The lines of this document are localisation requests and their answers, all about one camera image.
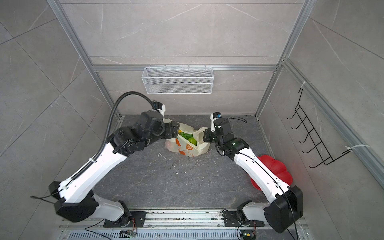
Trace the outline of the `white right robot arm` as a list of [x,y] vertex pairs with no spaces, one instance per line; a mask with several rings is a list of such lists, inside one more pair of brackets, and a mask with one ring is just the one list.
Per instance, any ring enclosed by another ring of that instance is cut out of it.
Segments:
[[247,221],[268,222],[277,233],[283,233],[304,214],[304,195],[297,186],[290,187],[269,170],[254,154],[249,145],[234,136],[228,119],[215,112],[211,115],[211,128],[205,130],[203,141],[214,143],[219,155],[229,157],[259,186],[268,206],[261,210],[252,202],[241,212]]

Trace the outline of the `cream printed plastic bag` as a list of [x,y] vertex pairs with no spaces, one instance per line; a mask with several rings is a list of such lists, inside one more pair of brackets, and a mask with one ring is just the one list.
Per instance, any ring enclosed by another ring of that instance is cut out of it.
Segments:
[[193,137],[197,140],[197,146],[194,146],[181,135],[178,135],[176,138],[166,139],[165,147],[170,152],[179,153],[187,157],[197,157],[205,154],[210,148],[210,143],[205,143],[203,141],[205,129],[207,128],[203,127],[195,130],[189,125],[180,123],[179,133],[184,132],[187,134],[192,134]]

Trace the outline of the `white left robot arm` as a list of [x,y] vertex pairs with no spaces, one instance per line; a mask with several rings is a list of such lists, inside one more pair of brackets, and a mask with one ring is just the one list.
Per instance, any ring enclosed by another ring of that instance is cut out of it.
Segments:
[[177,137],[179,123],[164,119],[159,111],[147,111],[132,127],[121,127],[107,137],[99,157],[90,158],[76,173],[62,182],[52,182],[50,193],[57,201],[56,214],[73,223],[89,218],[105,219],[119,226],[128,223],[131,213],[122,201],[96,195],[94,186],[115,166],[133,153],[160,139]]

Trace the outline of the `red flower-shaped plate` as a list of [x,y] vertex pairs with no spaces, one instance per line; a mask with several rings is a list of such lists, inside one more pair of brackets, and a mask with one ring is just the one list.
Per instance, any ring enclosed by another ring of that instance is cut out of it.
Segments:
[[266,167],[268,168],[277,178],[279,178],[281,181],[286,183],[287,185],[291,186],[293,183],[293,177],[288,172],[285,164],[282,162],[275,160],[271,156],[268,155],[262,155],[257,157],[258,160]]

